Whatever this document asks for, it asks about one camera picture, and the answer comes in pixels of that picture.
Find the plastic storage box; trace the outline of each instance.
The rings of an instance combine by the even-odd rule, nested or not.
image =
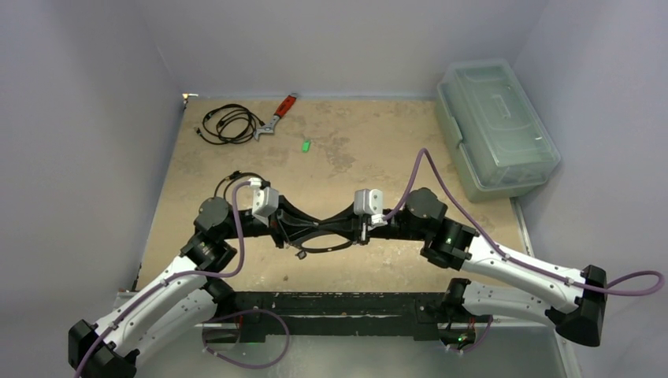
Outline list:
[[[436,116],[471,202],[547,181],[559,152],[507,61],[454,63],[436,91]]]

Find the coiled black cable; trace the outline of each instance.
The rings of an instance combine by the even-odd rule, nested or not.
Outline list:
[[[218,121],[214,131],[209,130],[206,126],[206,123],[218,112],[222,111],[227,111],[227,113]],[[225,128],[235,120],[245,120],[247,122],[246,127],[235,136],[224,136],[223,131]],[[204,128],[204,131],[209,134],[213,140],[206,138],[204,133],[202,133],[201,128],[196,128],[195,132],[197,132],[197,135],[199,135],[205,142],[209,144],[241,144],[253,139],[255,130],[258,127],[262,127],[264,125],[265,123],[262,122],[258,116],[253,114],[245,106],[241,106],[239,104],[227,104],[225,106],[221,106],[220,108],[211,110],[204,116],[204,118],[202,118],[202,128]]]

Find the black cable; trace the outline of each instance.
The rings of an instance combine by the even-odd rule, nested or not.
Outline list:
[[[221,180],[218,185],[216,185],[216,189],[213,190],[213,196],[217,197],[218,196],[218,191],[221,189],[221,186],[224,182],[228,182],[227,186],[225,187],[225,190],[223,191],[223,198],[228,199],[228,189],[232,186],[233,183],[236,181],[241,180],[244,177],[255,177],[258,178],[262,181],[265,181],[265,179],[258,175],[257,173],[254,172],[241,172],[241,171],[234,171],[232,172],[229,176],[226,176],[223,180]]]
[[[216,124],[215,132],[209,130],[206,126],[206,122],[208,122],[213,116],[221,111],[228,112]],[[224,136],[223,132],[225,131],[225,128],[235,120],[245,120],[247,122],[246,127],[235,136]],[[262,122],[258,116],[253,114],[245,106],[241,106],[239,104],[227,104],[225,106],[221,106],[220,108],[211,110],[204,116],[204,118],[202,118],[202,127],[204,128],[204,131],[216,140],[207,139],[202,133],[201,128],[196,128],[195,132],[197,132],[197,135],[199,135],[205,142],[209,144],[218,146],[223,144],[241,144],[253,139],[255,130],[258,127],[262,127],[264,125],[265,123]]]

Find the red wrench handle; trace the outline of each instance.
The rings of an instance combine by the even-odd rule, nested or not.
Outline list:
[[[285,100],[283,100],[283,102],[278,106],[278,109],[276,109],[276,112],[274,113],[274,115],[277,115],[278,117],[283,118],[285,113],[287,113],[288,110],[290,110],[290,108],[292,107],[292,105],[295,104],[296,100],[297,100],[297,94],[296,93],[293,93],[293,94],[290,94],[289,96],[287,96],[285,98]]]

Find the cable clip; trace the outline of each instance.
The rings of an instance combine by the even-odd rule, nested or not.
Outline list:
[[[251,177],[250,179],[248,179],[248,182],[250,183],[250,187],[252,188],[259,189],[262,186],[262,180],[260,180],[257,177]]]

